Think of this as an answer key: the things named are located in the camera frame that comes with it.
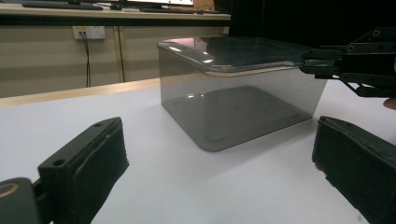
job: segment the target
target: electrical outlet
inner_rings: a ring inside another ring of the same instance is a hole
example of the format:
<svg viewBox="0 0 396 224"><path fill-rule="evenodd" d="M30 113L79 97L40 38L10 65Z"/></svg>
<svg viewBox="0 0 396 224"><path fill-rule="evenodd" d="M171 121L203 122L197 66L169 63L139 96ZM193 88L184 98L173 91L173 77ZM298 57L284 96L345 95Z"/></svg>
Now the electrical outlet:
<svg viewBox="0 0 396 224"><path fill-rule="evenodd" d="M105 26L89 26L91 39L105 39Z"/></svg>
<svg viewBox="0 0 396 224"><path fill-rule="evenodd" d="M105 39L105 26L73 26L75 39L82 39L80 33L85 34L87 39Z"/></svg>
<svg viewBox="0 0 396 224"><path fill-rule="evenodd" d="M230 33L230 27L229 26L224 27L223 34L228 35L229 33Z"/></svg>

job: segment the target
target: white tabletop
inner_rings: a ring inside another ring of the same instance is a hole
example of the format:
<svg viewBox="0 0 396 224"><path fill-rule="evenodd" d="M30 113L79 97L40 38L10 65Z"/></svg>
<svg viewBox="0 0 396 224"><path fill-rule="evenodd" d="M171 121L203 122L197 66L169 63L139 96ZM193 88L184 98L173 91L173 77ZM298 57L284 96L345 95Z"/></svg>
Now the white tabletop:
<svg viewBox="0 0 396 224"><path fill-rule="evenodd" d="M93 223L368 223L311 161L320 115L396 143L396 111L328 82L314 118L209 153L162 108L150 87L0 108L0 180L36 167L90 125L121 117L131 166Z"/></svg>

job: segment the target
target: plastic container lid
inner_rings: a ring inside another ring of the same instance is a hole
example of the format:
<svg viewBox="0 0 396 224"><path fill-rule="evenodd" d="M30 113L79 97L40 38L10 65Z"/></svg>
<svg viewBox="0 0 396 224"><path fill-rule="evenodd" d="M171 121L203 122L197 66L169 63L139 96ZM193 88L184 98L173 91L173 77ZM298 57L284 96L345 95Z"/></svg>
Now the plastic container lid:
<svg viewBox="0 0 396 224"><path fill-rule="evenodd" d="M164 40L158 44L212 76L234 77L294 68L309 47L259 37L215 36Z"/></svg>

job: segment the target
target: transparent plastic container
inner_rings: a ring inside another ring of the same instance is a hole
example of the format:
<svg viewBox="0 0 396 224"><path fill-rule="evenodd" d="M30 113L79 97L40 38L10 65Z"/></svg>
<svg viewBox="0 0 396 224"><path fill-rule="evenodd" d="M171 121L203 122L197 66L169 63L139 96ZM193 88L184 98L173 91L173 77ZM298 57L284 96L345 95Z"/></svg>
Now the transparent plastic container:
<svg viewBox="0 0 396 224"><path fill-rule="evenodd" d="M158 49L163 107L208 151L311 119L326 85L298 68L309 48L290 43L192 37Z"/></svg>

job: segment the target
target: computer screen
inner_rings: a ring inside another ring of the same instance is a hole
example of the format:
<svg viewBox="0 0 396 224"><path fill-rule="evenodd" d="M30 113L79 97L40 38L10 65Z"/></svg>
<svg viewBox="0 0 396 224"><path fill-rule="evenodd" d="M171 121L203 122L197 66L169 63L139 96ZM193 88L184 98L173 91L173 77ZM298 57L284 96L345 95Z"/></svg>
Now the computer screen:
<svg viewBox="0 0 396 224"><path fill-rule="evenodd" d="M193 7L193 0L125 0L126 6L153 7L153 6L179 6Z"/></svg>

